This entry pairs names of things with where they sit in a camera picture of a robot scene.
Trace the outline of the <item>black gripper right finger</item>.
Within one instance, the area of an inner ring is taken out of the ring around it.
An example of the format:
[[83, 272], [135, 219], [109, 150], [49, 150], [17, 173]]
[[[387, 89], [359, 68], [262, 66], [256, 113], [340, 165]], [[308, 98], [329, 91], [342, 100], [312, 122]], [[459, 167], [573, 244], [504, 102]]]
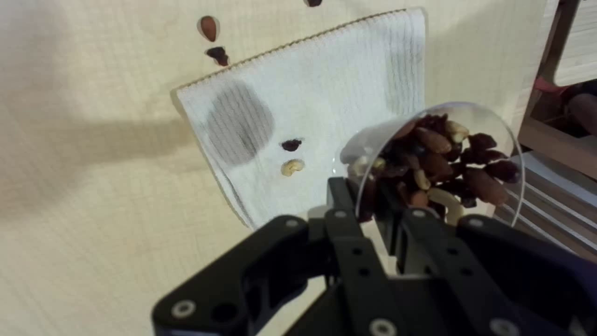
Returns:
[[452, 302], [450, 331], [597, 336], [597, 266], [566, 247], [469, 214], [448, 225], [428, 208], [388, 216], [402, 274], [424, 274]]

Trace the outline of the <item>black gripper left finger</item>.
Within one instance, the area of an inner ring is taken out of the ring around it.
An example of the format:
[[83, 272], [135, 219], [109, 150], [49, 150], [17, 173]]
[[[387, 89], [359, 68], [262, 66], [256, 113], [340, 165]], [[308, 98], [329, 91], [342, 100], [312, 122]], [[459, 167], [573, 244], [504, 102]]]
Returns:
[[152, 309], [153, 331], [258, 336], [318, 275], [325, 290], [291, 324], [291, 336], [400, 336], [390, 277], [342, 176], [329, 180], [319, 218], [277, 216], [166, 292]]

